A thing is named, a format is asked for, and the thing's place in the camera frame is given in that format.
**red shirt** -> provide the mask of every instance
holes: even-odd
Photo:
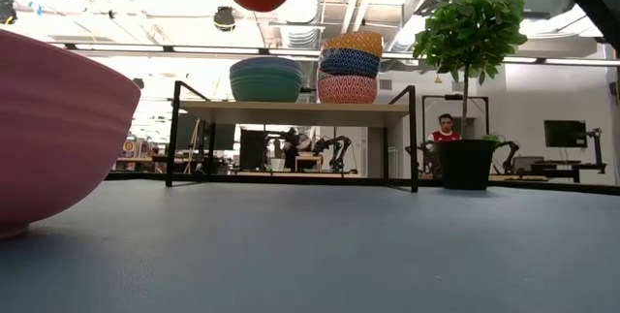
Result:
[[[451,132],[449,134],[444,134],[441,131],[436,131],[433,134],[431,134],[428,138],[430,140],[430,138],[433,138],[433,142],[441,142],[441,141],[456,141],[456,140],[461,140],[460,135],[456,134],[455,132]]]

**gray table surface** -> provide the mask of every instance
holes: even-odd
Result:
[[[619,312],[620,198],[105,182],[0,242],[0,312]]]

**potted plant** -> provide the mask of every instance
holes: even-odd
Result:
[[[427,64],[440,74],[450,73],[455,82],[463,71],[461,133],[466,132],[469,79],[478,78],[482,85],[487,77],[495,78],[504,57],[527,42],[519,33],[522,20],[523,0],[445,0],[416,34],[414,57],[425,55]],[[444,187],[485,189],[494,149],[489,140],[439,142]]]

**tree trunk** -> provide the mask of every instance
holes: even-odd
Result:
[[[465,129],[467,129],[467,103],[469,102],[469,64],[465,64],[465,72],[463,74],[463,114],[461,115],[461,138],[465,138]]]

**teal bowl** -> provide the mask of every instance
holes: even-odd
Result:
[[[239,61],[231,66],[231,73],[241,70],[275,69],[289,71],[301,77],[301,66],[298,62],[280,57],[254,57]]]
[[[239,78],[273,78],[282,82],[299,82],[301,83],[301,74],[296,71],[278,69],[278,68],[244,68],[231,71],[230,80]]]
[[[301,77],[282,69],[237,69],[230,80],[237,101],[295,102],[301,89]]]

